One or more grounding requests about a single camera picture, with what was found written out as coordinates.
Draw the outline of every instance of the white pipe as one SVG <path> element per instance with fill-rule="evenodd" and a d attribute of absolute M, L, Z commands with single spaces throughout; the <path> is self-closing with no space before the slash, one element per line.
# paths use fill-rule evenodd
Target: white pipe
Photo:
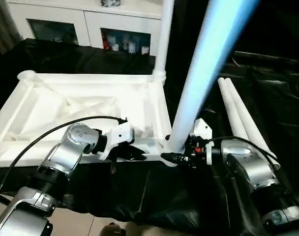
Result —
<path fill-rule="evenodd" d="M 242 121 L 239 117 L 237 108 L 232 99 L 232 96 L 230 95 L 229 89 L 227 87 L 227 83 L 225 82 L 224 78 L 219 78 L 217 80 L 217 82 L 218 82 L 220 92 L 223 97 L 224 105 L 226 108 L 228 120 L 230 123 L 230 127 L 232 129 L 233 135 L 249 140 L 246 130 L 244 129 Z"/>
<path fill-rule="evenodd" d="M 215 77 L 258 0 L 211 0 L 165 152 L 182 152 Z"/>
<path fill-rule="evenodd" d="M 171 21 L 173 18 L 175 0 L 163 0 L 163 16 L 160 24 L 158 51 L 153 70 L 154 79 L 166 80 L 166 58 L 168 51 Z"/>
<path fill-rule="evenodd" d="M 233 82 L 231 81 L 230 78 L 226 78 L 225 79 L 226 82 L 226 86 L 227 89 L 229 90 L 232 99 L 234 101 L 234 104 L 237 108 L 237 111 L 239 113 L 239 117 L 242 121 L 242 124 L 247 132 L 248 138 L 251 142 L 253 142 L 255 145 L 257 145 L 258 147 L 262 148 L 263 150 L 271 153 L 272 155 L 274 155 L 266 141 L 264 140 L 264 138 L 262 137 L 256 123 L 254 122 L 254 120 L 252 119 L 250 113 L 248 112 L 245 104 L 243 103 L 242 99 L 240 98 Z"/>

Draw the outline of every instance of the black plastic sheet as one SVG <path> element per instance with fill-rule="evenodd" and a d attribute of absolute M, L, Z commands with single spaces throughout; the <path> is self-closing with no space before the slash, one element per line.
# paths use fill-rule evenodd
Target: black plastic sheet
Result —
<path fill-rule="evenodd" d="M 153 58 L 131 57 L 53 42 L 25 40 L 0 59 L 0 108 L 24 70 L 38 73 L 150 74 Z M 173 121 L 185 77 L 167 71 L 165 94 Z M 227 75 L 227 68 L 222 72 Z M 299 194 L 299 76 L 246 68 L 229 71 L 240 96 Z M 231 130 L 217 83 L 199 117 L 213 136 Z M 35 167 L 15 168 L 4 192 L 14 195 Z M 0 179 L 6 168 L 0 168 Z M 265 235 L 244 179 L 224 166 L 169 168 L 160 162 L 80 165 L 61 207 L 197 235 Z"/>

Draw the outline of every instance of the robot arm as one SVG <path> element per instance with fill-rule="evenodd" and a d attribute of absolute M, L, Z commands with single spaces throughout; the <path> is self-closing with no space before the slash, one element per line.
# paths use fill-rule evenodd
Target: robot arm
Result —
<path fill-rule="evenodd" d="M 183 154 L 163 153 L 161 156 L 167 161 L 193 168 L 214 164 L 233 167 L 249 183 L 250 198 L 268 231 L 277 233 L 283 229 L 299 228 L 299 206 L 292 195 L 284 191 L 282 181 L 275 173 L 280 169 L 278 163 L 272 163 L 272 166 L 262 153 L 240 140 L 224 139 L 220 148 L 214 148 L 214 143 L 207 139 L 210 137 L 195 125 Z"/>
<path fill-rule="evenodd" d="M 18 191 L 0 216 L 0 236 L 49 236 L 53 227 L 47 217 L 52 215 L 58 201 L 62 200 L 82 155 L 92 152 L 105 160 L 112 148 L 133 140 L 133 128 L 128 122 L 105 135 L 81 123 L 70 125 L 28 185 Z"/>

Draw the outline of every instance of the glass cabinet door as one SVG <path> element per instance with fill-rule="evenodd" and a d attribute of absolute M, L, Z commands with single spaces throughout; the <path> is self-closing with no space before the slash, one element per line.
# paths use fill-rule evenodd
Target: glass cabinet door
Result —
<path fill-rule="evenodd" d="M 18 32 L 23 37 L 90 46 L 81 10 L 9 3 Z"/>
<path fill-rule="evenodd" d="M 101 28 L 100 31 L 104 49 L 130 54 L 150 53 L 149 33 L 106 28 Z"/>
<path fill-rule="evenodd" d="M 79 44 L 71 23 L 27 19 L 36 39 Z"/>

